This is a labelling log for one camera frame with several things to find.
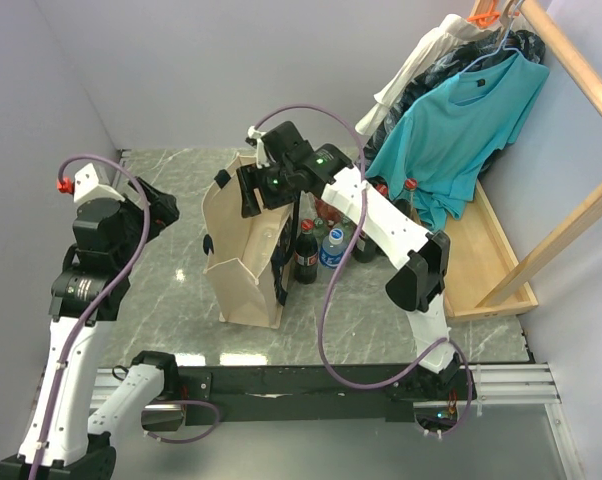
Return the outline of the cola bottle red cap front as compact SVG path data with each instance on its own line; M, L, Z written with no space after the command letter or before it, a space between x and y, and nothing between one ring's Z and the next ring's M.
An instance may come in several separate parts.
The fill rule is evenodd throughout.
M388 198L388 187L383 182L374 184L374 188L384 197ZM377 246L374 241L364 232L361 231L357 237L356 245L352 252L354 258L360 263L369 263L374 260L377 254Z

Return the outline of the Pocari bottle blue cap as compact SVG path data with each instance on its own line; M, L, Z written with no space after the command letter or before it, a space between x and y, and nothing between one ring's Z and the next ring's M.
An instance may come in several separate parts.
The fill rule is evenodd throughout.
M276 226L258 223L250 234L250 245L255 251L269 252L277 245L279 236Z
M333 228L323 239L319 261L322 267L328 270L335 270L343 258L347 248L345 234L340 228Z

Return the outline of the clear green-capped glass bottle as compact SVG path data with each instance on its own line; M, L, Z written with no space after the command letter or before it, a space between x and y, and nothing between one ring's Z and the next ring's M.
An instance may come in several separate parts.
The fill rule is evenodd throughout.
M318 243L321 243L323 239L329 234L329 225L320 217L316 217L313 221L313 234L317 239Z

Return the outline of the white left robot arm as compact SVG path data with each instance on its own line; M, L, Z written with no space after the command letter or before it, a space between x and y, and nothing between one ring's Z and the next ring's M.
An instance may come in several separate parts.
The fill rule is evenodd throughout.
M51 288L39 400L18 452L0 461L0 479L109 479L119 436L142 425L151 402L180 397L175 356L143 351L105 403L90 409L103 346L130 287L130 263L179 218L174 196L139 177L130 184L140 205L95 178L58 184L77 205L75 242Z

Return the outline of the beige canvas tote bag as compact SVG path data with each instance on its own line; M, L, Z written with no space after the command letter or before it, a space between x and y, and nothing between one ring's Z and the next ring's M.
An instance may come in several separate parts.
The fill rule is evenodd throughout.
M204 196L204 276L215 293L222 322L277 329L287 295L290 266L282 260L292 237L293 207L263 209L255 217L242 217L236 171L254 161L252 155L235 153ZM250 234L258 223L279 229L277 245L269 252L255 251L250 245Z

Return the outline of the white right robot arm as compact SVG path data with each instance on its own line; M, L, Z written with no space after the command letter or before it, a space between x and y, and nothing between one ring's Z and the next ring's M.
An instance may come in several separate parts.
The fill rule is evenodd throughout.
M443 305L448 235L412 221L362 179L345 153L332 144L314 149L290 121L268 132L250 127L247 141L255 147L256 159L237 171L242 216L291 204L305 192L356 221L396 270L385 291L410 323L417 365L423 369L421 390L431 398L443 397L462 365L449 339Z

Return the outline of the cola bottle red cap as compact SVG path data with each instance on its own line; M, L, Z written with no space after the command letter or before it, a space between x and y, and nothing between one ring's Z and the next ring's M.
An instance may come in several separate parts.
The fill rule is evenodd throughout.
M374 184L374 188L384 197L388 198L388 187L383 182ZM374 241L364 232L361 231L357 237L356 245L352 252L354 258L360 263L369 263L374 260L377 254L377 246Z
M319 246L314 235L314 222L304 219L301 222L301 233L295 242L294 278L301 284L312 284L318 275Z
M414 223L420 225L420 217L415 207L415 192L418 182L407 178L404 182L403 193L393 201L393 205Z

